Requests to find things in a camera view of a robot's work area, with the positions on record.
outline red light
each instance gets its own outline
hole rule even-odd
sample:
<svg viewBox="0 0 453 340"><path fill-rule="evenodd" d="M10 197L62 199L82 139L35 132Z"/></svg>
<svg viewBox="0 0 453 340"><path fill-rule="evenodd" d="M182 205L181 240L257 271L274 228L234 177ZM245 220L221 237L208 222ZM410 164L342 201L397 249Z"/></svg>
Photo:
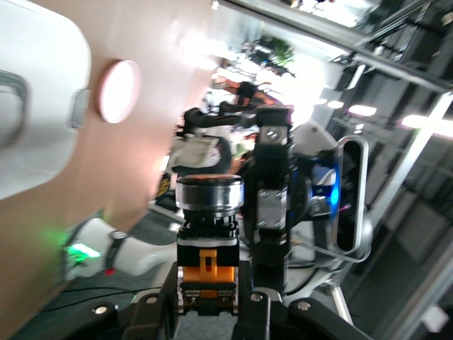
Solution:
<svg viewBox="0 0 453 340"><path fill-rule="evenodd" d="M110 268L110 269L106 269L106 270L105 270L106 276L113 275L114 273L115 273L115 269L113 269L113 268Z"/></svg>

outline pink round object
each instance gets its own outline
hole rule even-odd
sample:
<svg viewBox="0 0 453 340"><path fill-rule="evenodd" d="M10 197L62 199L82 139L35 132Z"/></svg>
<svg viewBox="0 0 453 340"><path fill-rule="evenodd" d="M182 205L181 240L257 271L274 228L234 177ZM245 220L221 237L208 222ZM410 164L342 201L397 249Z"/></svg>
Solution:
<svg viewBox="0 0 453 340"><path fill-rule="evenodd" d="M118 60L102 76L98 90L98 107L108 123L120 123L137 103L142 76L137 63Z"/></svg>

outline metallic cylinder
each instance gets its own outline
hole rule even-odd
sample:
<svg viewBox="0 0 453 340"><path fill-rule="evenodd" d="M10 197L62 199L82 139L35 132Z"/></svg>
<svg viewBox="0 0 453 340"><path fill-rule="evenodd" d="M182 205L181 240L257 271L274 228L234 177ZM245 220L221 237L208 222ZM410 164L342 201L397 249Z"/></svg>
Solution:
<svg viewBox="0 0 453 340"><path fill-rule="evenodd" d="M196 212L223 212L243 205L243 182L235 175L189 175L176 183L176 206Z"/></svg>

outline green light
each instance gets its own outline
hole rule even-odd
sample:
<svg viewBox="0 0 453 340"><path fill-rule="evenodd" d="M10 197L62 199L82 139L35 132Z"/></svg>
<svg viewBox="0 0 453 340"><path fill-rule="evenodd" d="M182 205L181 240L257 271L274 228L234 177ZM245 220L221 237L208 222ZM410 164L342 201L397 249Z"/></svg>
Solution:
<svg viewBox="0 0 453 340"><path fill-rule="evenodd" d="M67 248L67 252L69 255L75 256L75 260L78 263L83 262L86 259L101 257L101 254L99 254L96 250L92 250L92 248L82 243L72 244L69 248Z"/></svg>

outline green led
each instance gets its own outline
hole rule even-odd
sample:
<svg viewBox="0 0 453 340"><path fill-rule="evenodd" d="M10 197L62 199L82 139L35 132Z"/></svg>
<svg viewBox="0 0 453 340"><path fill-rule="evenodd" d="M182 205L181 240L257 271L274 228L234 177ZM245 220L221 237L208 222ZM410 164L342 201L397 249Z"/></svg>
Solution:
<svg viewBox="0 0 453 340"><path fill-rule="evenodd" d="M75 261L77 263L84 262L87 259L101 257L101 254L99 254L96 250L93 250L89 246L82 243L72 244L69 248L67 248L67 252L69 255L75 256Z"/></svg>

